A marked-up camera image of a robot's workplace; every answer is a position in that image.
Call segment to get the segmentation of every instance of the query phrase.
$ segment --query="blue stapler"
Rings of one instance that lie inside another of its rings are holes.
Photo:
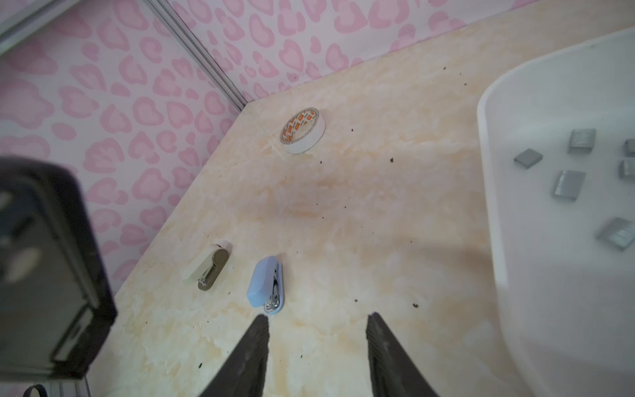
[[[253,307],[264,306],[266,314],[274,314],[282,309],[282,264],[276,257],[264,258],[256,264],[247,289],[247,299]]]

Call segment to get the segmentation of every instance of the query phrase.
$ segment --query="white tray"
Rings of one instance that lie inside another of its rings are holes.
[[[478,126],[498,310],[505,341],[537,396],[635,396],[635,245],[596,240],[635,221],[620,180],[635,138],[635,29],[529,61],[496,80]],[[574,128],[597,128],[589,155],[567,154]],[[544,155],[529,170],[516,155]],[[578,200],[551,196],[561,170],[586,172]]]

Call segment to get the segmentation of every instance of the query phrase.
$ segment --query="tape roll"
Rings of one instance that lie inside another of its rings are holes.
[[[293,116],[282,129],[280,142],[291,154],[300,154],[315,145],[324,134],[324,117],[314,107],[308,107]]]

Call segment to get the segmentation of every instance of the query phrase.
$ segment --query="pink leopard print wallpaper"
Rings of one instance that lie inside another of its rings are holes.
[[[247,101],[536,0],[169,0]]]
[[[78,178],[114,291],[237,115],[135,0],[87,0],[0,60],[0,154]]]

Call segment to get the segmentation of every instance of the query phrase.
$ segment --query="marble tabletop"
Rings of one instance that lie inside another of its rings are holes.
[[[247,105],[116,296],[94,397],[196,397],[254,317],[278,255],[265,396],[372,395],[364,328],[380,313],[441,396],[529,396],[498,324],[476,104],[520,63],[635,24],[630,0],[541,0]],[[284,122],[326,132],[291,155]],[[213,287],[180,270],[234,245]]]

